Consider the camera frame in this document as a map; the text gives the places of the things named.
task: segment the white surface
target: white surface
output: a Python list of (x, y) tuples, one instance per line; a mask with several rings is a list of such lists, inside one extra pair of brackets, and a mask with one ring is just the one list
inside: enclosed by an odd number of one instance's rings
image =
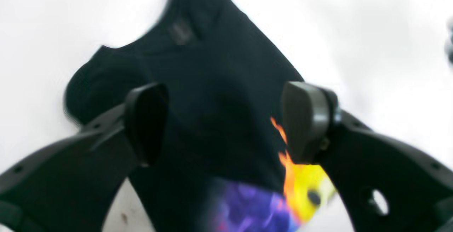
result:
[[(306, 81), (335, 90), (374, 130), (453, 168), (453, 72), (443, 54), (453, 0), (233, 1)], [(76, 133), (62, 110), (71, 76), (100, 45), (141, 37), (165, 2), (0, 0), (0, 172)], [(152, 231), (130, 186), (114, 206), (105, 231)], [(304, 229), (333, 230), (351, 231), (339, 198)]]

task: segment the hole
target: hole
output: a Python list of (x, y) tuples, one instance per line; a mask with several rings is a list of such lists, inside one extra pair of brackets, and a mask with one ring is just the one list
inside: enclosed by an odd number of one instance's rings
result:
[(379, 190), (367, 190), (365, 201), (365, 204), (377, 215), (387, 216), (389, 214), (387, 200)]
[(24, 170), (24, 167), (23, 166), (18, 166), (18, 167), (16, 167), (14, 169), (14, 172), (18, 174), (18, 173), (22, 172), (22, 170)]
[(438, 163), (432, 163), (431, 166), (432, 166), (432, 168), (434, 168), (435, 170), (439, 170), (439, 169), (440, 169), (440, 164), (438, 164)]

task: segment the black t-shirt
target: black t-shirt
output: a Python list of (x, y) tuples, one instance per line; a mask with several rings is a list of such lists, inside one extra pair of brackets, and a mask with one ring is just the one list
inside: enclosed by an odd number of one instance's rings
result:
[(155, 229), (286, 232), (290, 215), (271, 219), (264, 207), (283, 193), (285, 143), (270, 118), (281, 121), (286, 81), (303, 79), (231, 0), (170, 0), (147, 34), (122, 48), (102, 46), (76, 72), (65, 107), (85, 125), (131, 89), (165, 84), (162, 153), (155, 166), (130, 175)]

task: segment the orange flame print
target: orange flame print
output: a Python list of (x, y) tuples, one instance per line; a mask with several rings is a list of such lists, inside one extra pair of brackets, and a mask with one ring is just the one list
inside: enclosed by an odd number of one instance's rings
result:
[[(288, 144), (283, 126), (273, 117), (271, 123)], [(294, 164), (289, 153), (279, 153), (280, 162), (285, 167), (283, 193), (295, 218), (302, 224), (309, 222), (316, 211), (333, 197), (336, 190), (321, 166)], [(317, 195), (318, 201), (309, 198), (309, 192)]]

